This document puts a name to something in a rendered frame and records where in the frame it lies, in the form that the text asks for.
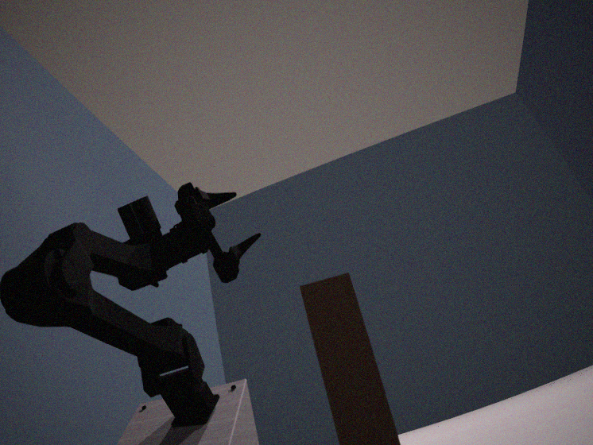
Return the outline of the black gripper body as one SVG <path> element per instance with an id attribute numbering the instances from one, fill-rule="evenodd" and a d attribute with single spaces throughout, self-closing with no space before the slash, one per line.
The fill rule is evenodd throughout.
<path id="1" fill-rule="evenodd" d="M 201 203 L 201 200 L 196 194 L 196 190 L 191 182 L 182 185 L 178 190 L 178 200 L 185 197 L 193 197 L 197 203 Z M 188 261 L 188 259 L 195 257 L 199 253 L 206 253 L 210 249 L 214 256 L 213 267 L 220 280 L 223 283 L 229 283 L 237 278 L 239 272 L 237 261 L 234 259 L 231 251 L 226 253 L 220 249 L 219 244 L 215 240 L 212 232 L 210 232 L 209 235 L 211 244 L 209 246 L 203 246 L 200 248 L 184 249 L 181 244 L 181 241 L 184 240 L 182 232 L 176 233 L 173 228 L 170 229 L 169 233 L 165 234 L 165 237 L 169 240 L 169 243 L 174 251 L 177 264 L 184 264 Z"/>

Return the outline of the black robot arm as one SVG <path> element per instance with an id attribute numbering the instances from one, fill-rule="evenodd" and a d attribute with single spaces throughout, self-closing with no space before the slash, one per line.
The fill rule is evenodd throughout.
<path id="1" fill-rule="evenodd" d="M 206 202 L 176 201 L 185 248 L 209 246 L 215 218 Z M 74 222 L 52 234 L 0 282 L 6 314 L 38 327 L 71 327 L 138 357 L 143 389 L 161 395 L 172 427 L 204 425 L 219 400 L 203 381 L 204 363 L 192 334 L 169 317 L 148 323 L 92 288 L 91 271 L 118 278 L 131 291 L 158 287 L 177 265 L 148 196 L 118 208 L 130 237 L 118 242 Z M 186 369 L 177 370 L 188 366 Z"/>

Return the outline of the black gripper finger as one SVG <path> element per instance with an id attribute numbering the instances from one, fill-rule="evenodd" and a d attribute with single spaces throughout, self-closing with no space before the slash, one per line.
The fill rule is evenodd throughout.
<path id="1" fill-rule="evenodd" d="M 237 192 L 219 192 L 213 194 L 202 192 L 198 187 L 196 187 L 196 194 L 199 196 L 201 203 L 206 202 L 208 208 L 211 209 L 220 205 L 221 203 L 225 203 L 226 201 L 233 199 L 237 195 Z"/>
<path id="2" fill-rule="evenodd" d="M 237 261 L 237 264 L 240 264 L 240 259 L 242 258 L 242 255 L 256 242 L 256 240 L 261 236 L 260 233 L 255 234 L 253 236 L 251 236 L 250 238 L 248 238 L 247 240 L 239 243 L 237 246 L 232 246 L 229 249 L 229 252 L 231 251 L 232 255 L 234 256 L 234 259 Z"/>

